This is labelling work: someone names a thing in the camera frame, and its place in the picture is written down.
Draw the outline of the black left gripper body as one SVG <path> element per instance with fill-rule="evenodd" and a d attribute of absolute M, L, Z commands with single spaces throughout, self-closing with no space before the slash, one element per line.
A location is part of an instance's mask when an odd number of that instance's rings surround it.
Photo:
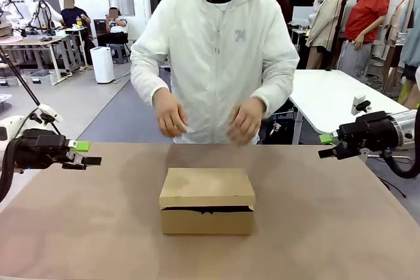
<path fill-rule="evenodd" d="M 51 130 L 27 129 L 17 138 L 14 152 L 18 169 L 47 169 L 55 163 L 68 163 L 70 148 L 62 134 Z"/>

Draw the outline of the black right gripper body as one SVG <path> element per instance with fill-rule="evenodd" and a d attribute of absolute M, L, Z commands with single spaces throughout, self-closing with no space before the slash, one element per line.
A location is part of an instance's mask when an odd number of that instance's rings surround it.
<path fill-rule="evenodd" d="M 399 136 L 393 122 L 390 115 L 379 111 L 357 117 L 353 123 L 340 125 L 337 129 L 337 158 L 356 157 L 361 149 L 384 151 L 397 148 Z"/>

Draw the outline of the person's left hand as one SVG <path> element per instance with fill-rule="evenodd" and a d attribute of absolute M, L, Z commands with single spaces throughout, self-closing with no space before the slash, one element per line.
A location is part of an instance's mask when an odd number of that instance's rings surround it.
<path fill-rule="evenodd" d="M 259 132 L 265 113 L 264 102 L 256 97 L 250 97 L 237 105 L 230 114 L 227 137 L 237 145 L 249 144 Z"/>

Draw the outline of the person's right hand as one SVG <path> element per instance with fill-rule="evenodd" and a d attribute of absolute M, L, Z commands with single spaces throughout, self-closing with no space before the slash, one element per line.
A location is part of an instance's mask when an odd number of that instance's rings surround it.
<path fill-rule="evenodd" d="M 186 133 L 188 123 L 184 109 L 168 89 L 158 89 L 153 96 L 153 104 L 160 131 L 164 136 L 176 138 Z"/>

